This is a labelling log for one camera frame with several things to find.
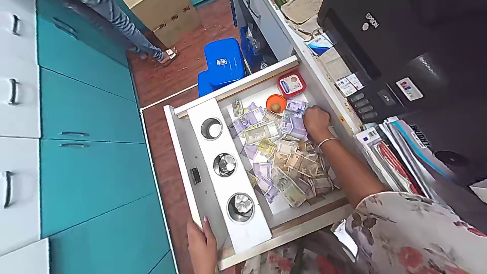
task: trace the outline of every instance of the wooden floor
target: wooden floor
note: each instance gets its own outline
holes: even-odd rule
[[[130,55],[141,107],[196,84],[198,73],[206,70],[204,47],[207,43],[228,37],[240,40],[238,29],[233,26],[228,0],[216,0],[202,5],[198,8],[198,14],[202,26],[186,34],[175,45],[180,56],[169,67],[163,68],[150,57],[142,60],[136,55]],[[190,213],[163,107],[166,104],[178,107],[196,98],[198,89],[194,88],[144,111],[152,159],[157,170],[176,260],[182,274],[194,273],[187,251],[186,222],[190,219]]]

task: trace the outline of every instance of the sandal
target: sandal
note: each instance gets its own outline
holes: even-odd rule
[[[162,64],[162,67],[168,67],[179,56],[179,51],[175,47],[166,50],[165,53],[169,56],[169,61]]]

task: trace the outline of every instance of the leg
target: leg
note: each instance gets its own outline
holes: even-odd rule
[[[152,55],[154,59],[162,62],[164,59],[164,52],[155,47],[147,40],[147,38],[140,33],[135,25],[130,21],[129,17],[120,9],[120,7],[113,0],[82,0],[90,8],[95,10],[101,16],[105,17],[112,23],[120,32],[134,43],[139,49]]]

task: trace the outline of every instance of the blue stool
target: blue stool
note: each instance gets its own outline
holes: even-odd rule
[[[213,87],[208,82],[208,74],[207,70],[198,74],[198,93],[200,97],[213,92]]]
[[[213,90],[245,77],[244,58],[235,38],[209,43],[205,47],[205,56],[208,64],[207,79]]]

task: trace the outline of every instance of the bangle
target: bangle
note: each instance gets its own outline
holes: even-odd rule
[[[320,146],[321,146],[322,144],[324,144],[326,141],[333,140],[333,139],[337,140],[336,138],[328,138],[328,139],[325,139],[325,140],[321,141],[321,143],[319,143],[318,147],[320,147]]]

